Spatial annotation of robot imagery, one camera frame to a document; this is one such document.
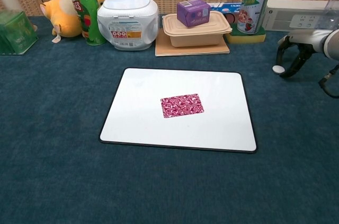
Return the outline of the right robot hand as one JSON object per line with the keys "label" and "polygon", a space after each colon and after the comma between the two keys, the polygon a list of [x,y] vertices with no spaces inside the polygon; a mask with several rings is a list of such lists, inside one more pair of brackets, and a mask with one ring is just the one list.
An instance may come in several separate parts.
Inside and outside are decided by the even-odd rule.
{"label": "right robot hand", "polygon": [[[320,29],[297,29],[289,32],[278,41],[279,46],[272,70],[282,78],[295,75],[312,54],[324,52],[325,40],[332,32]],[[283,55],[292,46],[297,46],[299,53],[290,67],[285,69],[282,65]]]}

